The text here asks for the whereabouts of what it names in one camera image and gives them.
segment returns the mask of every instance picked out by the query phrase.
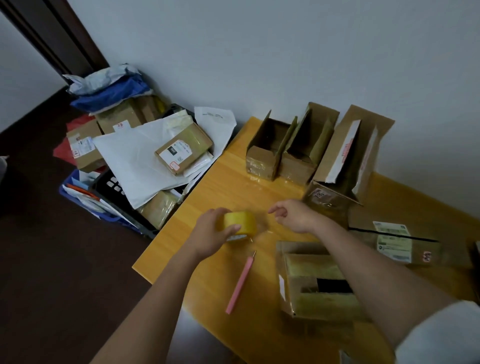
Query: white sleeve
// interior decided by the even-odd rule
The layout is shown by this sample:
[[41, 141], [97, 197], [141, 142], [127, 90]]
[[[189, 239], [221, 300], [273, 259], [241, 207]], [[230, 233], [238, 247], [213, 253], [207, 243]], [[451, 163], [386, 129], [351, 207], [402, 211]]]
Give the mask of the white sleeve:
[[415, 327], [396, 350], [398, 364], [480, 363], [480, 307], [454, 303]]

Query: brown floor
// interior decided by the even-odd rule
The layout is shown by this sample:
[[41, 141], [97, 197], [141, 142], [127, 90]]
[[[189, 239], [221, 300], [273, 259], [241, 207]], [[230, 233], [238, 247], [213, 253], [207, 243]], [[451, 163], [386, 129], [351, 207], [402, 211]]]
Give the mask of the brown floor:
[[[52, 157], [79, 116], [60, 92], [0, 134], [0, 362], [88, 363], [150, 284], [131, 266], [149, 240], [100, 221], [58, 187], [73, 166]], [[182, 311], [169, 363], [231, 363]]]

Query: forearm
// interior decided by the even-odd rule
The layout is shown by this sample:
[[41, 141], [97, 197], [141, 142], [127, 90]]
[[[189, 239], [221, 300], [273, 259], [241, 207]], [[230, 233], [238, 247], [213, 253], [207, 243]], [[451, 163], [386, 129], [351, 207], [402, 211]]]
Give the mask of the forearm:
[[185, 290], [199, 262], [192, 250], [180, 248], [92, 364], [163, 363]]
[[361, 243], [348, 231], [319, 215], [312, 227], [393, 347], [421, 321], [455, 299]]

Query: person's left hand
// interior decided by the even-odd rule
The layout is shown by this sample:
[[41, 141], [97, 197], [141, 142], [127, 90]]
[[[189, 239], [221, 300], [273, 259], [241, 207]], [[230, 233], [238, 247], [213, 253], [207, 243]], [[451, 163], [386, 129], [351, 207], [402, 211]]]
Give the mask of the person's left hand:
[[192, 249], [200, 260], [215, 254], [228, 237], [240, 230], [239, 224], [230, 225], [223, 231], [216, 229], [216, 222], [227, 212], [231, 211], [223, 207], [211, 208], [198, 218], [184, 246]]

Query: hand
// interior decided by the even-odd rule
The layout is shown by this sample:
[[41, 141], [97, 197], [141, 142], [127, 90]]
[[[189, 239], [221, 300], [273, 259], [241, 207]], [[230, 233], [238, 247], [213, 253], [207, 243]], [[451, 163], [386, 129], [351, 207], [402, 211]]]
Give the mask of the hand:
[[223, 231], [216, 229], [217, 221], [227, 212], [231, 211], [223, 207], [211, 208], [198, 218], [184, 246], [191, 249], [200, 260], [215, 254], [228, 237], [240, 230], [239, 224], [230, 225]]
[[312, 233], [319, 217], [319, 214], [299, 200], [278, 201], [268, 209], [269, 214], [274, 212], [279, 224], [299, 233]]

